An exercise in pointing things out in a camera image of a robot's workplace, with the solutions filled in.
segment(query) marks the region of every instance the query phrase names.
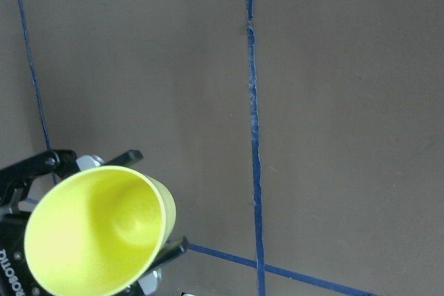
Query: yellow bowl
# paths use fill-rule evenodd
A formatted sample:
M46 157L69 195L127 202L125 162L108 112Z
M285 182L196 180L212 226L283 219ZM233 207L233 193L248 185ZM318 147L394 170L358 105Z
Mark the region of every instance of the yellow bowl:
M37 282L55 296L108 296L136 281L176 220L168 189L133 169L102 166L49 191L26 226Z

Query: bolt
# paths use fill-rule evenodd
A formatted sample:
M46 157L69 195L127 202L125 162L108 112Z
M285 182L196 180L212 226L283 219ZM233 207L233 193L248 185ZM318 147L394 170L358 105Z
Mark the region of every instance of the bolt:
M44 162L47 166L55 166L56 161L54 158L50 157Z
M39 296L40 295L40 289L37 287L33 287L33 289L31 290L31 294L33 294L33 296Z
M21 260L22 259L22 254L18 251L14 252L14 254L12 255L12 257L14 258L14 260Z

